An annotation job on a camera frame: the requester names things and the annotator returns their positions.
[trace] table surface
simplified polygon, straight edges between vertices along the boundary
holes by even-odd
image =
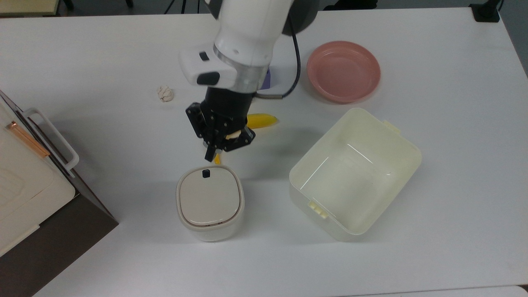
[[[473,289],[361,295],[358,297],[526,297],[528,293],[519,286],[480,287]]]
[[[1,0],[0,16],[53,15],[59,0]]]
[[[81,156],[78,172],[120,225],[37,296],[338,296],[528,283],[528,80],[502,22],[469,8],[320,12],[298,35],[303,74],[279,118],[224,153],[246,197],[242,229],[203,243],[176,215],[175,188],[207,164],[184,109],[205,88],[177,62],[214,38],[209,15],[0,20],[0,88],[40,108]],[[378,59],[367,100],[337,105],[310,86],[319,45],[349,40]],[[295,76],[282,36],[273,88]],[[156,88],[175,99],[163,103]],[[401,129],[423,161],[367,233],[340,243],[290,201],[288,173],[350,108]]]

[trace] pink bowl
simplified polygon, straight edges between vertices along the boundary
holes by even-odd
[[[332,41],[319,46],[306,64],[308,78],[325,98],[351,103],[368,96],[380,82],[374,55],[359,44]]]

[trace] white canister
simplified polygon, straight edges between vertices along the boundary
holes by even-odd
[[[180,178],[176,205],[180,221],[198,239],[226,239],[242,223],[242,184],[235,172],[224,165],[192,169]]]

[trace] canister lid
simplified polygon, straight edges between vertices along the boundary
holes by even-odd
[[[240,209],[240,191],[238,179],[226,166],[198,168],[183,176],[179,187],[183,218],[195,226],[225,223]]]

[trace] yellow banana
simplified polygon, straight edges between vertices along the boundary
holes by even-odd
[[[277,118],[268,114],[248,115],[248,128],[258,129],[271,126],[277,122]]]

